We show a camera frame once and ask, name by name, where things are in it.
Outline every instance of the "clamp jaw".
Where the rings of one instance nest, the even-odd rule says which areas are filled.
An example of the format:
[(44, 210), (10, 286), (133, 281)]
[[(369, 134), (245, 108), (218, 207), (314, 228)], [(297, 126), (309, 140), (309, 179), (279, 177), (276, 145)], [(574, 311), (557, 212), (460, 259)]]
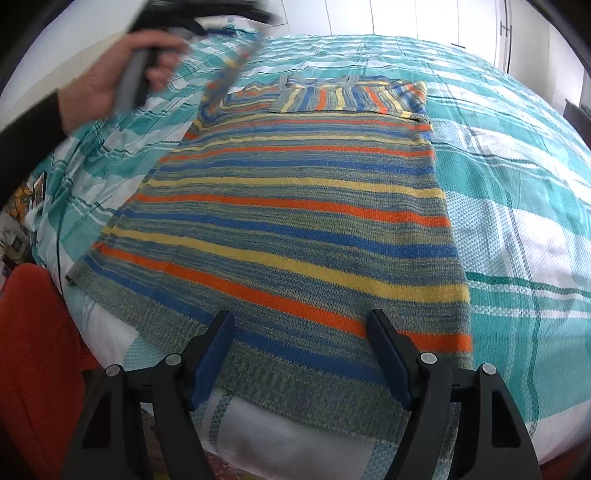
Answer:
[(365, 328), (392, 396), (412, 412), (385, 480), (433, 477), (451, 402), (461, 411), (448, 480), (541, 480), (523, 419), (494, 365), (450, 369), (419, 352), (379, 309)]
[(222, 310), (183, 353), (172, 353), (154, 367), (126, 372), (111, 365), (95, 371), (61, 480), (151, 479), (140, 402), (154, 408), (170, 479), (215, 480), (189, 411), (209, 398), (234, 330), (234, 316)]
[[(152, 368), (95, 371), (61, 480), (149, 480), (140, 402), (152, 402), (171, 480), (215, 480), (189, 411), (209, 398), (232, 343), (234, 317), (220, 311), (183, 353)], [(431, 480), (449, 404), (461, 404), (448, 480), (541, 480), (523, 420), (496, 368), (449, 368), (396, 332), (382, 310), (366, 322), (369, 343), (392, 396), (411, 412), (385, 480)]]
[[(206, 30), (195, 18), (236, 15), (260, 23), (271, 23), (273, 15), (259, 8), (258, 0), (151, 0), (140, 13), (129, 32), (144, 28), (166, 30), (190, 40), (193, 36), (210, 33), (235, 35), (234, 30)], [(160, 50), (143, 48), (136, 50), (128, 62), (117, 85), (113, 111), (127, 114), (145, 105), (150, 83), (145, 77), (147, 68), (156, 64)]]

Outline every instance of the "blue clamp pad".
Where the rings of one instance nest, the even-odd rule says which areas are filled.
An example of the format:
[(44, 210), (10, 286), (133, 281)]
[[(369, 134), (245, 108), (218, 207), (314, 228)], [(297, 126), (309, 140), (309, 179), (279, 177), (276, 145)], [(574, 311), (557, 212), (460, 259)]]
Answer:
[(235, 329), (234, 315), (227, 310), (222, 310), (213, 319), (207, 332), (202, 335), (206, 342), (205, 352), (195, 368), (193, 393), (189, 398), (192, 410), (209, 398), (213, 384), (230, 350)]
[(365, 332), (392, 396), (407, 410), (412, 410), (422, 393), (413, 341), (396, 332), (383, 310), (372, 310)]

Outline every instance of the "teal plaid bedspread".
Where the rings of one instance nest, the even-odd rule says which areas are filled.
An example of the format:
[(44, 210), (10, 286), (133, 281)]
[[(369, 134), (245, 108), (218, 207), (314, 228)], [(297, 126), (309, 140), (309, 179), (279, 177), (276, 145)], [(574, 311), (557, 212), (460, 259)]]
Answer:
[[(56, 282), (57, 232), (64, 277), (182, 139), (205, 84), (251, 38), (193, 45), (146, 109), (83, 127), (40, 166), (48, 196), (35, 218), (35, 256)], [(453, 47), (377, 35), (281, 38), (264, 46), (237, 87), (295, 72), (427, 82), (436, 176), (470, 288), (475, 362), (498, 367), (534, 439), (550, 435), (541, 419), (591, 399), (589, 149), (535, 93)], [(88, 341), (87, 303), (61, 282)], [(154, 354), (141, 336), (129, 350), (126, 368)], [(565, 438), (569, 429), (576, 431), (564, 423)]]

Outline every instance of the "bed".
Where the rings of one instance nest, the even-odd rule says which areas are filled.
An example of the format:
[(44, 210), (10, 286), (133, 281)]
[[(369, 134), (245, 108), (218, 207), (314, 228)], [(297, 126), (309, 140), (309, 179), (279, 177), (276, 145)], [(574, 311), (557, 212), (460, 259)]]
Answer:
[[(193, 44), (167, 90), (144, 109), (86, 125), (31, 176), (48, 172), (46, 201), (26, 218), (35, 258), (51, 271), (103, 366), (143, 368), (167, 352), (66, 274), (183, 139), (206, 84), (252, 39), (253, 32), (238, 30), (235, 38)], [(486, 61), (405, 37), (268, 40), (231, 91), (294, 73), (426, 82), (436, 177), (470, 290), (475, 365), (499, 369), (540, 463), (588, 436), (591, 153), (573, 128)], [(193, 420), (206, 450), (264, 478), (383, 478), (396, 449), (380, 438), (288, 419), (221, 388)], [(446, 467), (439, 465), (442, 478)]]

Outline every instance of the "handheld tool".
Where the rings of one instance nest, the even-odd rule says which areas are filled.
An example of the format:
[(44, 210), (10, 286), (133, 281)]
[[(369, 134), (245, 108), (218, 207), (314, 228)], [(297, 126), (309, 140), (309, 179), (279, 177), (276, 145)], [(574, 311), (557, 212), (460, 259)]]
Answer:
[[(157, 28), (178, 35), (185, 40), (195, 35), (210, 33), (233, 35), (230, 29), (206, 30), (195, 18), (236, 15), (260, 23), (271, 23), (273, 15), (259, 8), (256, 0), (152, 0), (132, 24), (129, 32)], [(145, 105), (150, 83), (145, 77), (147, 68), (156, 64), (157, 48), (137, 50), (127, 64), (115, 92), (113, 111), (127, 114)]]

